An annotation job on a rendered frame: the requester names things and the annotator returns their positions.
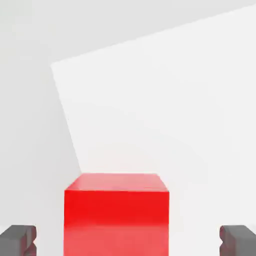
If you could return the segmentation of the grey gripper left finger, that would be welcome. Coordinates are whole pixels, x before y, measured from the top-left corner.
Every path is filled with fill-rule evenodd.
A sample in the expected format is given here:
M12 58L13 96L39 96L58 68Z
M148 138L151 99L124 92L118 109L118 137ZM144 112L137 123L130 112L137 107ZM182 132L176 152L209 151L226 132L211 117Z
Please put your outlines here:
M34 225L11 225L0 234L0 256L37 256Z

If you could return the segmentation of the small red cube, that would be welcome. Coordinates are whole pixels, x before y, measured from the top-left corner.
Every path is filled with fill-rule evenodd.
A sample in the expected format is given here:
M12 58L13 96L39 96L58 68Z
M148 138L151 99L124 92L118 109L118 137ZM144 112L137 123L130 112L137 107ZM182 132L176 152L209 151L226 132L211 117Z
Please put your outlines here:
M170 194L154 173L83 173L64 191L63 256L169 256Z

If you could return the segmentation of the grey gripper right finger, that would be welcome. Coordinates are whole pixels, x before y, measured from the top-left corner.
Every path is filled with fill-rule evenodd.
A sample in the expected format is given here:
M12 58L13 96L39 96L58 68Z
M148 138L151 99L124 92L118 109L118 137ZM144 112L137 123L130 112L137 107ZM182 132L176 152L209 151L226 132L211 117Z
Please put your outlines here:
M222 225L219 256L256 256L256 234L245 225Z

